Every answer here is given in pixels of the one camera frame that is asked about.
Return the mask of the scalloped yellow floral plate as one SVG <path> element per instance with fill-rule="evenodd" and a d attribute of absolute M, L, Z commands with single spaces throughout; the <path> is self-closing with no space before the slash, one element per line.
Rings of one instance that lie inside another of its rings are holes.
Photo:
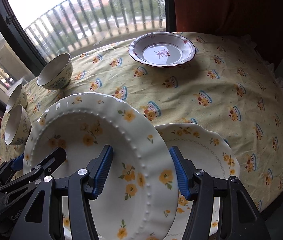
<path fill-rule="evenodd" d="M 191 123 L 157 125 L 155 128 L 168 149 L 177 146 L 183 157 L 191 160 L 197 169 L 202 169 L 215 178 L 239 177 L 239 162 L 227 142 L 217 133 Z M 165 239 L 182 239 L 192 205 L 193 201 L 186 200 L 178 189 L 175 220 Z M 219 205 L 220 197 L 214 197 L 210 236 L 218 230 Z"/>

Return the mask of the beaded rim floral plate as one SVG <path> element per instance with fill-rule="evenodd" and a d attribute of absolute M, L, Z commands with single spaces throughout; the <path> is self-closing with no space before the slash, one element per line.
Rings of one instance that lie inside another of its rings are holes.
<path fill-rule="evenodd" d="M 71 239 L 163 239 L 177 206 L 169 150 L 153 125 L 128 103 L 88 92 L 47 108 L 27 139 L 23 172 L 49 154 L 62 196 L 61 235 Z"/>

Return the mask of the small floral bowl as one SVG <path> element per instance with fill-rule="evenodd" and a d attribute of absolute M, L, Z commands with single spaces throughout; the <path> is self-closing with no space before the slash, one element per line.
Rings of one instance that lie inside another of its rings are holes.
<path fill-rule="evenodd" d="M 22 105 L 17 105 L 8 118 L 4 141 L 7 146 L 26 143 L 31 131 L 30 118 Z"/>
<path fill-rule="evenodd" d="M 28 105 L 28 95 L 22 83 L 12 92 L 7 102 L 5 112 L 10 113 L 17 105 L 22 105 L 24 109 L 26 109 Z"/>

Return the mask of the large floral ceramic bowl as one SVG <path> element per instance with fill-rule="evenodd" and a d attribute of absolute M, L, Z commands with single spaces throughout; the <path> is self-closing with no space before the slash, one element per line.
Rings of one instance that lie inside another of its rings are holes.
<path fill-rule="evenodd" d="M 37 78 L 37 86 L 48 90 L 66 87 L 73 74 L 73 63 L 69 53 L 63 53 L 51 60 Z"/>

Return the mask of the red trimmed small plate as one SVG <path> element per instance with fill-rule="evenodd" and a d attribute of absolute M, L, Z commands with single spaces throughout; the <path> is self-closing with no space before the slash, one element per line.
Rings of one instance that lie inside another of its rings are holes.
<path fill-rule="evenodd" d="M 179 34 L 154 32 L 136 38 L 129 45 L 128 53 L 141 64 L 166 68 L 191 61 L 196 55 L 196 47 Z"/>

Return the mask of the yellow crown print tablecloth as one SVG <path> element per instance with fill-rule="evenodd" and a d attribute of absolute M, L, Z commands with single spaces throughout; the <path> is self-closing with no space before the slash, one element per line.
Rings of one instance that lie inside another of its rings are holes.
<path fill-rule="evenodd" d="M 134 40 L 117 42 L 73 59 L 64 89 L 48 90 L 33 79 L 24 88 L 33 124 L 54 103 L 78 93 L 110 95 L 128 103 L 155 126 L 198 124 L 224 139 L 240 165 L 239 180 L 254 210 L 263 211 L 283 191 L 283 90 L 246 46 L 226 38 L 179 34 L 196 47 L 195 57 L 176 67 L 157 68 L 130 57 Z M 22 145 L 4 141 L 10 114 L 1 123 L 0 163 L 22 158 Z M 50 183 L 40 183 L 32 199 L 48 200 Z"/>

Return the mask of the balcony metal railing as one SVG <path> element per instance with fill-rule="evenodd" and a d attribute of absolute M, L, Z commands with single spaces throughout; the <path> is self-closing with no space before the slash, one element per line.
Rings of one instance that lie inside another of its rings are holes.
<path fill-rule="evenodd" d="M 165 29 L 164 0 L 0 0 L 8 27 L 20 27 L 39 60 L 72 56 Z"/>

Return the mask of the red curtain right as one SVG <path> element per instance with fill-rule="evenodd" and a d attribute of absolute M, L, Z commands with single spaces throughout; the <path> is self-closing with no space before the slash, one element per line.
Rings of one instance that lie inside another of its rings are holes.
<path fill-rule="evenodd" d="M 278 0 L 175 0 L 177 31 L 248 38 L 263 59 L 278 63 Z"/>

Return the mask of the black window frame post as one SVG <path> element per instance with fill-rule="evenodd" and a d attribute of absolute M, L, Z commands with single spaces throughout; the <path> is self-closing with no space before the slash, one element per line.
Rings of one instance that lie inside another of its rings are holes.
<path fill-rule="evenodd" d="M 47 62 L 22 29 L 8 0 L 0 0 L 0 32 L 28 70 L 39 76 Z"/>

